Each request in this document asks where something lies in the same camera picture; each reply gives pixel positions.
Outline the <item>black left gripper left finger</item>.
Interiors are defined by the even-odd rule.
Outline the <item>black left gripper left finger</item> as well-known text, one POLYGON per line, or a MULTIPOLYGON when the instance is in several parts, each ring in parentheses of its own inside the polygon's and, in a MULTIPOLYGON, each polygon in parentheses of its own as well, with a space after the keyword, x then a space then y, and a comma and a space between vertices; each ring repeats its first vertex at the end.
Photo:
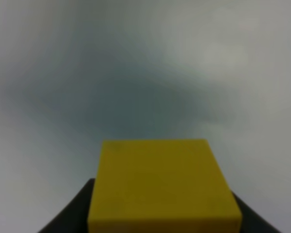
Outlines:
POLYGON ((87 219, 95 186, 89 179, 70 203, 40 233, 88 233, 87 219))

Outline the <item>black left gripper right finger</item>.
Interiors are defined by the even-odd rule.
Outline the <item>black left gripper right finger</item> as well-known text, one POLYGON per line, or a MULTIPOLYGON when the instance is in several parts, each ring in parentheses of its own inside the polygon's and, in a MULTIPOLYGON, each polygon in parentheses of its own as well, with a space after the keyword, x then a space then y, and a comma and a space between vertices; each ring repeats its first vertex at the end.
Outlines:
POLYGON ((232 194, 242 213, 240 233, 280 233, 278 229, 250 208, 234 192, 232 192, 232 194))

